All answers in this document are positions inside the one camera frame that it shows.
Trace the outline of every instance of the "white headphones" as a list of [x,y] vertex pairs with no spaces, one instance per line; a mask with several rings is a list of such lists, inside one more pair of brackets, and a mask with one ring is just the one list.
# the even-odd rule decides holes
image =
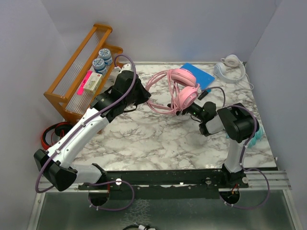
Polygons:
[[[225,65],[232,67],[232,68],[240,67],[241,77],[239,79],[227,78],[225,76],[226,66],[223,63],[225,63]],[[239,81],[241,81],[245,77],[246,71],[245,71],[245,67],[244,67],[243,63],[240,61],[240,59],[236,55],[231,54],[231,55],[229,55],[225,58],[224,62],[219,62],[219,63],[215,64],[214,74],[217,77],[219,77],[222,81],[225,81],[226,83],[238,83]]]

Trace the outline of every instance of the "blue and white jar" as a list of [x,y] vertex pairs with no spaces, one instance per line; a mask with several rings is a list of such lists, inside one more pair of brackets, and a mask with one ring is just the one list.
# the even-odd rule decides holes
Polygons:
[[105,61],[106,66],[109,66],[112,64],[112,54],[109,49],[101,49],[99,51],[99,58],[103,59]]
[[105,64],[105,61],[103,59],[96,58],[93,61],[93,68],[94,68],[96,73],[100,73],[103,76],[105,76],[105,74],[106,74],[106,64]]

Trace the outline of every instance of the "screw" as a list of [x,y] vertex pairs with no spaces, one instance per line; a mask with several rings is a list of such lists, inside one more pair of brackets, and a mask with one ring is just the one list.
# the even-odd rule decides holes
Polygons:
[[245,183],[245,184],[247,184],[247,183],[248,183],[248,178],[247,178],[247,177],[243,177],[243,178],[242,178],[242,182]]
[[117,181],[117,182],[115,182],[116,185],[121,185],[121,179],[120,178],[117,178],[116,181]]
[[207,185],[209,185],[209,184],[211,184],[212,182],[211,182],[211,180],[210,180],[210,177],[206,177],[206,184]]

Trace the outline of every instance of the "white wall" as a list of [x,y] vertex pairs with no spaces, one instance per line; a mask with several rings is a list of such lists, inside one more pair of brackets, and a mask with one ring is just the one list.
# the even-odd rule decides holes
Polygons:
[[278,165],[286,169],[307,229],[307,2],[283,0],[247,63]]
[[247,61],[280,0],[42,0],[70,53],[95,22],[134,61]]
[[39,0],[0,1],[0,229],[27,228],[44,128],[60,116],[43,93],[70,57]]

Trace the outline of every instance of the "white box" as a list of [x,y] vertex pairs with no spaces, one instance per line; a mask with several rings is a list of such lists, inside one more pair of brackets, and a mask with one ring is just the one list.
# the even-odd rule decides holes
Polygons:
[[84,91],[91,92],[94,94],[97,91],[102,78],[103,75],[101,73],[93,72],[83,87]]

